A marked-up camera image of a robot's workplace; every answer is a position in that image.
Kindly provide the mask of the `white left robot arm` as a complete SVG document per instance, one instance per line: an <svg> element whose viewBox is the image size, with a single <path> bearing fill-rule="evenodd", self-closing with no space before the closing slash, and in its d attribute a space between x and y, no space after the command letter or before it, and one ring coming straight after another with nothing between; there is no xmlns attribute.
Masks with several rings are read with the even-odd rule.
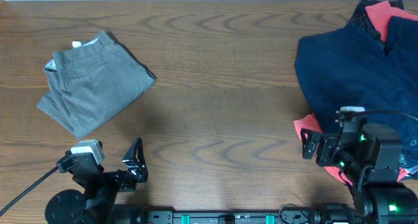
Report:
<svg viewBox="0 0 418 224"><path fill-rule="evenodd" d="M83 192L66 189L45 208L48 223L235 224L320 223L320 210L284 206L275 212L172 212L145 211L138 205L116 204L121 192L134 192L148 180L142 139L137 138L122 161L127 170L106 172L99 140L81 140L56 163L60 173L72 174Z"/></svg>

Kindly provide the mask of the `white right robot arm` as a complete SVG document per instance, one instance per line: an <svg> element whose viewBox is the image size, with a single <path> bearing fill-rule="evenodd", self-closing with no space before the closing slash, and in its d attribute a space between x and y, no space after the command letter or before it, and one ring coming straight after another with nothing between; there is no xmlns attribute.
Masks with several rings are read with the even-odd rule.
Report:
<svg viewBox="0 0 418 224"><path fill-rule="evenodd" d="M365 223L417 222L417 195L398 181L402 144L393 128L346 121L339 133L315 133L309 145L320 167L336 167L351 182Z"/></svg>

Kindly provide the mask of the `grey shorts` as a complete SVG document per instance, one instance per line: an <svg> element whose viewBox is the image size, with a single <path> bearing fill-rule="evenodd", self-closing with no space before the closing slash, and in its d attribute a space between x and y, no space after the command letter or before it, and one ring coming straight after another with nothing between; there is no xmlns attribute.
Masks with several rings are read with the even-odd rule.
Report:
<svg viewBox="0 0 418 224"><path fill-rule="evenodd" d="M37 107L77 139L92 133L150 89L155 75L107 32L74 41L45 64L49 92Z"/></svg>

